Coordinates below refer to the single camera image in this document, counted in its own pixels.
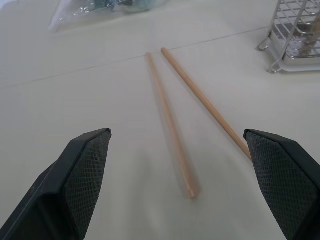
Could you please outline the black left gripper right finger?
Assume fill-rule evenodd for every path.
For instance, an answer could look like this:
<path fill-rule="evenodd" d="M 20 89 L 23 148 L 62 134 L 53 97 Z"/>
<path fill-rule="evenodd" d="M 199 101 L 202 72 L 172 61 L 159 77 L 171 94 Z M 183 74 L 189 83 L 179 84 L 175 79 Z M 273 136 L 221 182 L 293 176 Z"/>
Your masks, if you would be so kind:
<path fill-rule="evenodd" d="M 294 140 L 254 129 L 243 134 L 260 191 L 288 240 L 320 238 L 320 165 Z"/>

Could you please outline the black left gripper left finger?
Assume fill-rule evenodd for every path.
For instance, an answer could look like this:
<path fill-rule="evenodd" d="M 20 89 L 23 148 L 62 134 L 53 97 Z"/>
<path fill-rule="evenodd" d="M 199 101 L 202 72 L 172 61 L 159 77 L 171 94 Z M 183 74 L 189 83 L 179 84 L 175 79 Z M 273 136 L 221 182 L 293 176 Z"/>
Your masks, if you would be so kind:
<path fill-rule="evenodd" d="M 71 140 L 0 229 L 2 240 L 83 240 L 100 196 L 109 128 Z"/>

